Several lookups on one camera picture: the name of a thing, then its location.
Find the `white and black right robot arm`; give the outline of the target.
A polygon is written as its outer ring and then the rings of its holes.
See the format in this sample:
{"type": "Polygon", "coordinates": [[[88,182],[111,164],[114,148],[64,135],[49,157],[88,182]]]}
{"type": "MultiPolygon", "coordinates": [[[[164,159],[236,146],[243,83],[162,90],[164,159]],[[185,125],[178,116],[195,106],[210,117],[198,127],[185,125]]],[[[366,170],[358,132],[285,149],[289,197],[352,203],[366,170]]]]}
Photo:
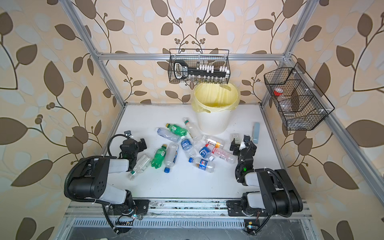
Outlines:
{"type": "Polygon", "coordinates": [[[245,135],[240,141],[233,136],[230,151],[237,157],[235,178],[246,187],[257,187],[256,192],[242,194],[239,201],[227,201],[231,217],[256,217],[245,222],[247,235],[256,236],[272,216],[289,218],[303,210],[303,200],[284,169],[255,169],[253,166],[257,146],[245,135]]]}

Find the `clear bluish bottle lying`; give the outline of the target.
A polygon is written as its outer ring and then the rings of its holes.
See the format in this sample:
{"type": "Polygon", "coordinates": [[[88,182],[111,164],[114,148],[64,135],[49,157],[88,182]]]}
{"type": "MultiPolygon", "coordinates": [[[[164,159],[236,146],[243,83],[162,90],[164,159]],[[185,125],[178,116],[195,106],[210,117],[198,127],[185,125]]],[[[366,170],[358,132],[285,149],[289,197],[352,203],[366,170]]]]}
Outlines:
{"type": "Polygon", "coordinates": [[[181,140],[180,136],[170,132],[169,130],[167,130],[165,128],[156,128],[156,133],[159,136],[161,136],[161,137],[163,137],[163,138],[165,138],[171,142],[174,142],[174,143],[178,143],[181,140]]]}

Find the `water bottle blue label white cap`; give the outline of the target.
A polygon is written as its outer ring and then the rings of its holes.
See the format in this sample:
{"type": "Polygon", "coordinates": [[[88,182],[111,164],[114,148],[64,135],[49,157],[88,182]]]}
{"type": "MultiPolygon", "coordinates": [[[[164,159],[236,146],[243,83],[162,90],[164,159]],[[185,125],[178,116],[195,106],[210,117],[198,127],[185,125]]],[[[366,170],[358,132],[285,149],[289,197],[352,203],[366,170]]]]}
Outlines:
{"type": "Polygon", "coordinates": [[[181,137],[181,147],[188,159],[194,159],[196,157],[194,145],[186,136],[181,137]]]}

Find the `green bottle yellow cap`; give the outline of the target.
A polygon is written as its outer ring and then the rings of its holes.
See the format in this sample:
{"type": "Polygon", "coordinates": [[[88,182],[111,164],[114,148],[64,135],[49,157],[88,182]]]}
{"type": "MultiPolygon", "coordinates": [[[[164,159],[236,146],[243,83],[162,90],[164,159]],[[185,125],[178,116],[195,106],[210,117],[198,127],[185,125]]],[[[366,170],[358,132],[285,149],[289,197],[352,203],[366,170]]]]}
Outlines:
{"type": "Polygon", "coordinates": [[[176,124],[166,124],[166,128],[169,129],[173,134],[185,137],[188,134],[188,130],[176,125],[176,124]]]}

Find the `black rack of white vials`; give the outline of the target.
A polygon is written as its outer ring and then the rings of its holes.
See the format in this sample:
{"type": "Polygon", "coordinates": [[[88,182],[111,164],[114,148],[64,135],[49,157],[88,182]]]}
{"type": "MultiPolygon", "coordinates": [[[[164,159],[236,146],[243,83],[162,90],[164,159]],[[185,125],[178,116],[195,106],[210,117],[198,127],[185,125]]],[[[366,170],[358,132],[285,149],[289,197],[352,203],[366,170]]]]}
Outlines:
{"type": "Polygon", "coordinates": [[[192,67],[183,60],[176,60],[173,63],[172,73],[178,80],[190,81],[227,81],[231,75],[228,67],[219,66],[216,69],[214,65],[201,64],[192,67]]]}

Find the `yellow bin liner bag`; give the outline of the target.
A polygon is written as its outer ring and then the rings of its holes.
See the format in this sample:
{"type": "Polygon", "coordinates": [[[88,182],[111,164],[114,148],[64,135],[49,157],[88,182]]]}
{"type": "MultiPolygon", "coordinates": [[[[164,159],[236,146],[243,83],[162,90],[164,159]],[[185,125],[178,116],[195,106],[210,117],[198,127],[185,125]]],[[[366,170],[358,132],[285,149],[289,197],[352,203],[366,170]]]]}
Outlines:
{"type": "Polygon", "coordinates": [[[192,96],[192,108],[196,113],[232,111],[240,103],[240,91],[231,84],[198,84],[192,96]]]}

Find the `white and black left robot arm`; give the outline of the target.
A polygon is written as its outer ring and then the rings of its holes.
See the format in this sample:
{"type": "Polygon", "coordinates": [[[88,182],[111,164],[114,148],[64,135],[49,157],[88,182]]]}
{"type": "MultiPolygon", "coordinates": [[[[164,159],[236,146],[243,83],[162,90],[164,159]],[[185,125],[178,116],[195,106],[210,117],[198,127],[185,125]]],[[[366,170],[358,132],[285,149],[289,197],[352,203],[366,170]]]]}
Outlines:
{"type": "Polygon", "coordinates": [[[150,164],[150,157],[138,154],[147,149],[144,139],[132,137],[130,131],[121,135],[121,152],[115,157],[107,150],[107,156],[91,156],[80,159],[69,171],[64,184],[65,196],[74,202],[97,203],[108,225],[116,234],[123,233],[123,217],[141,220],[149,209],[149,200],[134,200],[132,192],[108,183],[109,175],[127,173],[133,181],[150,164]]]}

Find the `clear bottle blue artesian label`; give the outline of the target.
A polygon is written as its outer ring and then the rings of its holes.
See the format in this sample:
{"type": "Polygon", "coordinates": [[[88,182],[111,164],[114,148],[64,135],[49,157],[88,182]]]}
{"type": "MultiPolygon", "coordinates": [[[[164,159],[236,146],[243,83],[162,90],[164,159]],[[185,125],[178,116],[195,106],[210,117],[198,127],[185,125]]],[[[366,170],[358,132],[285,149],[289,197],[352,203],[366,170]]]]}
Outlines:
{"type": "Polygon", "coordinates": [[[165,173],[169,173],[171,168],[174,167],[177,157],[178,157],[179,145],[176,143],[171,143],[167,149],[166,156],[164,159],[165,164],[165,173]]]}

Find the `clear bottle green red neck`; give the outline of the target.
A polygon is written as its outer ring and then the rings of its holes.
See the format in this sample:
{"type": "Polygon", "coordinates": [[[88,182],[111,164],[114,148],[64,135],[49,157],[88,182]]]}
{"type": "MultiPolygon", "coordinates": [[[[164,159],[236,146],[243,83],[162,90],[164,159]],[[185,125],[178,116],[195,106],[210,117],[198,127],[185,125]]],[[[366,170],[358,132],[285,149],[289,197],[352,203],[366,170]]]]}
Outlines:
{"type": "Polygon", "coordinates": [[[199,130],[198,126],[195,125],[190,121],[189,118],[183,118],[184,124],[186,125],[186,128],[192,138],[192,140],[195,143],[202,143],[203,142],[203,135],[201,131],[199,130]]]}

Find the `clear bottle red cap red print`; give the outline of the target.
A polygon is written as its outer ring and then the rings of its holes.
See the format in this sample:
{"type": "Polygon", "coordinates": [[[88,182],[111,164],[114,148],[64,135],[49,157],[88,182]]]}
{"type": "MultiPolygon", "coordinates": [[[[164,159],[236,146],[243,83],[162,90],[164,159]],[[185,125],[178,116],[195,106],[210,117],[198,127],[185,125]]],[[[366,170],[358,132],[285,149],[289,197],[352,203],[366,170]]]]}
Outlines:
{"type": "Polygon", "coordinates": [[[217,148],[217,147],[214,147],[214,146],[209,145],[209,144],[206,144],[206,147],[208,147],[208,149],[212,152],[212,154],[216,158],[224,160],[229,164],[235,164],[235,161],[237,160],[235,155],[233,155],[233,154],[231,154],[231,153],[229,153],[229,152],[227,152],[221,148],[217,148]]]}

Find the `clear bottle green band label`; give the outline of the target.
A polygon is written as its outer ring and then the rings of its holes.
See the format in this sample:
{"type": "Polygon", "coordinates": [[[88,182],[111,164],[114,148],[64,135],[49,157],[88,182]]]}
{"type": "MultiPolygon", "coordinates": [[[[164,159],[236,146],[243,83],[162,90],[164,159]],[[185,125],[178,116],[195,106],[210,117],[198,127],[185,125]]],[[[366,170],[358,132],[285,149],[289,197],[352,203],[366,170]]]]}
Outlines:
{"type": "Polygon", "coordinates": [[[231,139],[231,142],[236,144],[236,145],[240,145],[241,144],[241,139],[240,139],[240,134],[239,133],[232,133],[232,134],[230,134],[230,139],[231,139]]]}

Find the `red capped item in basket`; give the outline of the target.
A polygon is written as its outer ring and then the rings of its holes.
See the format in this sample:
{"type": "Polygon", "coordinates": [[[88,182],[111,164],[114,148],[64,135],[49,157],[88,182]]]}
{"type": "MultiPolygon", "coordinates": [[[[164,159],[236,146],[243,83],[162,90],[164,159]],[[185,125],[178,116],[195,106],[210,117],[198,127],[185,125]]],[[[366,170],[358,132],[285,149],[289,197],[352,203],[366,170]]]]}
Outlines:
{"type": "Polygon", "coordinates": [[[276,97],[281,96],[283,93],[284,93],[284,90],[283,90],[282,88],[276,87],[276,88],[274,89],[274,95],[275,95],[276,97]]]}

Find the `white ribbed waste bin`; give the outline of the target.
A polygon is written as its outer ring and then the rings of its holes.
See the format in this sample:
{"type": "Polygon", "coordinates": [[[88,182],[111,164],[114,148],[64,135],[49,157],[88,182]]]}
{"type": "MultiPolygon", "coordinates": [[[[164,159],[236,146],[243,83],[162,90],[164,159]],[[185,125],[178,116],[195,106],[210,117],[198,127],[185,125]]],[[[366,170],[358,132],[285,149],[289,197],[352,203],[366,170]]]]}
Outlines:
{"type": "Polygon", "coordinates": [[[214,111],[201,107],[194,108],[200,130],[208,135],[223,133],[233,116],[234,110],[214,111]]]}

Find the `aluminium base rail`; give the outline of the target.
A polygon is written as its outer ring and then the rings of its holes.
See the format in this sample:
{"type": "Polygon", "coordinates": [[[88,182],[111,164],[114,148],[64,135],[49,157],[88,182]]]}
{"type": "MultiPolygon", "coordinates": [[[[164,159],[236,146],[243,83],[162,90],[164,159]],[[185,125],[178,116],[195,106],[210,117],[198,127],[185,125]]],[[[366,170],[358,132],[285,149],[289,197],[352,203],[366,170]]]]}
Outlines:
{"type": "Polygon", "coordinates": [[[150,199],[146,215],[115,234],[100,206],[71,203],[55,240],[319,240],[307,204],[290,218],[271,217],[255,236],[246,233],[249,217],[231,217],[225,199],[150,199]]]}

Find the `pepsi bottle blue cap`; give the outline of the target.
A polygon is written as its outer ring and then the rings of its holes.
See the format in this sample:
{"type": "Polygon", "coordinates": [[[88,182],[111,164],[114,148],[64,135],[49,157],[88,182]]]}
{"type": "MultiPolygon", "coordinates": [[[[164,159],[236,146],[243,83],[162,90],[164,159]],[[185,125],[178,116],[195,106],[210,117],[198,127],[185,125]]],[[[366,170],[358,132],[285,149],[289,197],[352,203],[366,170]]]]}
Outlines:
{"type": "Polygon", "coordinates": [[[193,164],[196,168],[208,173],[214,172],[215,164],[211,161],[207,161],[201,158],[189,158],[189,163],[193,164]]]}

